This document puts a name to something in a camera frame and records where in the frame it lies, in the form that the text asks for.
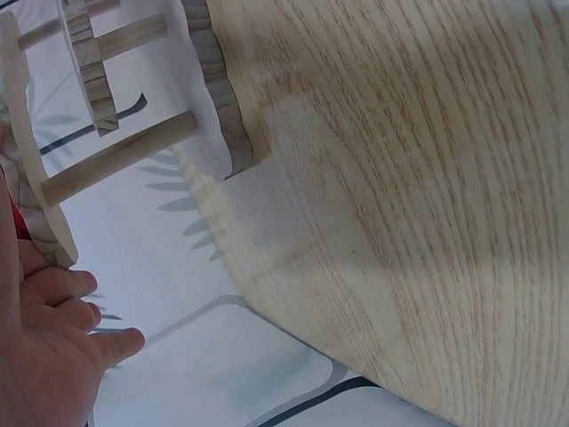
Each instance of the curved wooden board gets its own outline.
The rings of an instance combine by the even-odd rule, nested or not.
[[[99,136],[118,129],[115,101],[84,0],[58,1],[61,29]]]
[[[188,21],[180,0],[124,0],[121,11],[125,22],[161,13],[167,25],[167,36],[137,49],[142,60],[137,75],[151,80],[160,93],[167,94],[167,112],[178,114],[191,110],[196,115],[199,132],[178,145],[179,152],[193,162],[202,173],[222,181],[249,167],[251,147],[244,131],[239,109],[229,99],[226,81],[206,78],[210,69],[203,68],[198,47],[188,31]]]
[[[11,12],[0,15],[0,54],[12,132],[5,135],[0,162],[14,203],[48,262],[63,268],[77,261],[77,249],[59,206],[49,207],[40,184],[47,178],[29,118],[28,61],[18,45],[20,29]]]
[[[207,3],[264,160],[188,180],[244,298],[459,425],[569,425],[566,2]]]
[[[206,0],[181,0],[181,3],[188,20],[189,36],[202,65],[205,86],[212,96],[221,133],[231,154],[231,177],[252,166],[249,136],[243,127],[241,110],[228,80],[220,45],[213,34]]]

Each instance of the leaf pattern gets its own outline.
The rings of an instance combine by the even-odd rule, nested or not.
[[[178,167],[178,160],[171,154],[169,155],[165,153],[156,153],[150,156],[149,159],[155,160],[159,163],[164,163],[165,165]]]
[[[203,233],[204,231],[208,230],[207,222],[204,219],[194,222],[193,224],[189,225],[183,233],[182,236],[194,236],[196,234]]]
[[[55,116],[48,116],[34,120],[34,125],[36,126],[56,126],[56,125],[68,125],[70,123],[76,123],[80,121],[79,117],[70,116],[67,114],[59,114]]]
[[[157,189],[158,191],[184,191],[188,192],[186,182],[155,182],[146,185],[149,189]]]
[[[213,245],[214,243],[215,243],[215,241],[213,240],[212,235],[208,234],[207,236],[202,238],[199,242],[195,243],[192,246],[192,249],[194,249],[194,250],[201,249],[202,247],[206,247],[208,245]]]
[[[45,131],[44,129],[34,129],[34,136],[36,137],[36,142],[42,142],[41,145],[51,144],[60,138],[55,133]]]
[[[154,175],[159,175],[159,176],[169,176],[172,178],[183,177],[179,169],[174,171],[173,169],[165,169],[163,167],[157,167],[157,166],[142,166],[139,167],[139,171],[152,173]]]
[[[166,212],[187,212],[195,211],[197,209],[197,203],[193,197],[183,197],[173,202],[166,203],[158,208],[159,211]]]

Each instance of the wooden rung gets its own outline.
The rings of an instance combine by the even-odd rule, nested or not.
[[[87,11],[92,15],[100,15],[111,9],[120,7],[120,0],[91,0],[86,2]],[[51,36],[55,36],[61,31],[61,22],[58,18],[48,20],[45,24],[32,29],[28,33],[18,38],[18,45],[22,51],[43,42]]]
[[[162,14],[158,14],[97,37],[97,44],[101,58],[108,60],[135,47],[165,37],[166,34],[166,21]]]
[[[182,142],[197,129],[191,111],[136,133],[42,182],[45,201],[55,206],[152,154]]]

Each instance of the wooden furniture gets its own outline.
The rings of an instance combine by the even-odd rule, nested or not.
[[[459,425],[569,425],[566,2],[207,3],[257,165],[185,172],[244,298]]]
[[[225,142],[221,143],[222,159],[216,159],[220,154],[219,143],[216,147],[206,145],[212,133],[217,142],[223,140],[224,127],[220,124],[220,117],[223,117],[224,123],[233,120],[233,128],[236,129],[243,128],[241,117],[235,110],[231,117],[225,112],[218,116],[216,100],[207,92],[201,63],[198,59],[191,60],[196,53],[189,39],[188,24],[180,0],[154,3],[158,7],[156,14],[98,37],[93,32],[91,14],[118,6],[137,7],[140,6],[140,0],[60,0],[59,20],[47,22],[25,35],[20,35],[18,23],[10,12],[0,15],[0,54],[12,125],[6,131],[8,135],[0,152],[0,164],[31,237],[55,265],[69,267],[78,256],[60,203],[111,174],[197,134],[205,141],[198,149],[211,151],[209,158],[215,162],[211,166],[204,165],[204,162],[202,165],[207,166],[206,171],[215,168],[218,178],[226,178],[245,169],[249,165],[247,154],[250,163],[251,149],[244,130],[231,135],[229,147]],[[200,95],[200,99],[193,102],[199,101],[204,107],[182,112],[48,177],[27,110],[29,70],[25,49],[58,33],[66,39],[78,82],[100,136],[112,133],[119,126],[104,61],[158,39],[166,42],[168,55],[163,65],[175,69],[178,78],[173,82],[178,84],[177,92],[182,98],[189,98],[191,93]],[[194,83],[203,86],[201,92],[199,88],[188,88],[190,76]]]

